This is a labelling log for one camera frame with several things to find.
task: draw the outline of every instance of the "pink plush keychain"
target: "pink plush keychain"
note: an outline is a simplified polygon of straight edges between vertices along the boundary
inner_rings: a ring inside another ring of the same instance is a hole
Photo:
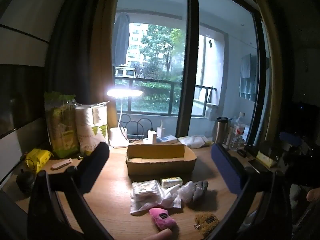
[[[171,228],[177,223],[173,218],[169,216],[167,210],[162,208],[151,208],[149,210],[152,221],[156,224],[159,229],[164,230],[166,228]]]

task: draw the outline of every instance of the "white charger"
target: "white charger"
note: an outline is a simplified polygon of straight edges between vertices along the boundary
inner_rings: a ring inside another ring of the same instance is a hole
[[[160,127],[157,127],[157,136],[159,138],[163,137],[164,136],[164,128],[162,127],[163,126],[163,123],[162,123],[162,120],[161,120],[161,125]]]
[[[143,140],[144,144],[154,144],[157,142],[157,132],[156,131],[148,131],[148,138],[144,138]]]

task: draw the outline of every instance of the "cardboard tray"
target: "cardboard tray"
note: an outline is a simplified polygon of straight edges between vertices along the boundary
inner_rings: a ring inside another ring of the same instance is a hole
[[[126,154],[128,175],[192,172],[196,154],[183,144],[134,144]]]

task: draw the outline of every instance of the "gray glove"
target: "gray glove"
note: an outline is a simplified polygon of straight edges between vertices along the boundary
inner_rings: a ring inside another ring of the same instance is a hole
[[[209,183],[206,180],[204,181],[201,180],[201,181],[195,182],[194,184],[196,187],[196,191],[192,197],[193,202],[197,201],[198,199],[204,196],[204,193],[207,191]]]

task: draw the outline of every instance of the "finger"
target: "finger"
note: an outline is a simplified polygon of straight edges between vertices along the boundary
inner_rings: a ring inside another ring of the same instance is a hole
[[[307,194],[307,200],[313,201],[313,200],[319,200],[320,199],[320,188],[314,188],[310,190]]]
[[[172,236],[172,231],[167,228],[153,236],[144,238],[143,240],[168,240],[171,236]]]

